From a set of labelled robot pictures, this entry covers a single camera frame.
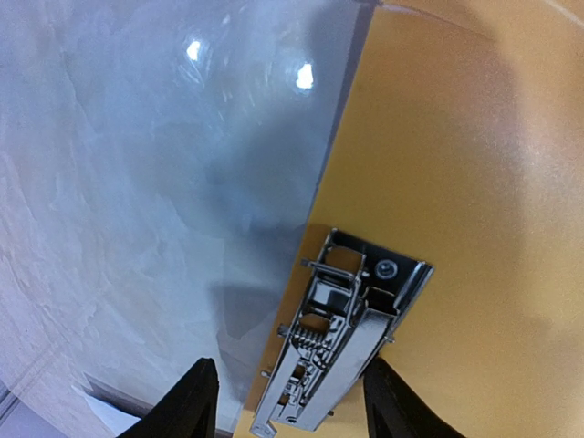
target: white marble table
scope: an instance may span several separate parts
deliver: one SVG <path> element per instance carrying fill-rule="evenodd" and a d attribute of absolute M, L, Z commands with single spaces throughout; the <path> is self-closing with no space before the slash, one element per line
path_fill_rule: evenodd
<path fill-rule="evenodd" d="M 233 430 L 325 159 L 351 0 L 0 2 L 0 378 L 68 436 L 217 362 Z"/>

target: black plastic piece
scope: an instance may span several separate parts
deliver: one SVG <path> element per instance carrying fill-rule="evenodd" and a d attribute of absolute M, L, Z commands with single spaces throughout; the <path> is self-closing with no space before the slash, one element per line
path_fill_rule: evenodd
<path fill-rule="evenodd" d="M 464 438 L 381 358 L 365 370 L 364 390 L 370 438 Z"/>
<path fill-rule="evenodd" d="M 219 380 L 199 359 L 154 408 L 120 438 L 214 438 Z"/>

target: metal lever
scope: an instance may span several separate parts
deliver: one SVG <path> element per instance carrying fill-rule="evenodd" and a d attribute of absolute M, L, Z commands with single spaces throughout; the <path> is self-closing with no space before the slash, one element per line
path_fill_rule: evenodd
<path fill-rule="evenodd" d="M 327 263 L 341 248 L 360 257 L 356 272 Z M 251 433 L 273 438 L 281 422 L 315 431 L 362 375 L 420 295 L 433 268 L 333 229 L 312 268 L 307 292 L 255 411 Z M 305 321 L 318 318 L 325 328 Z"/>

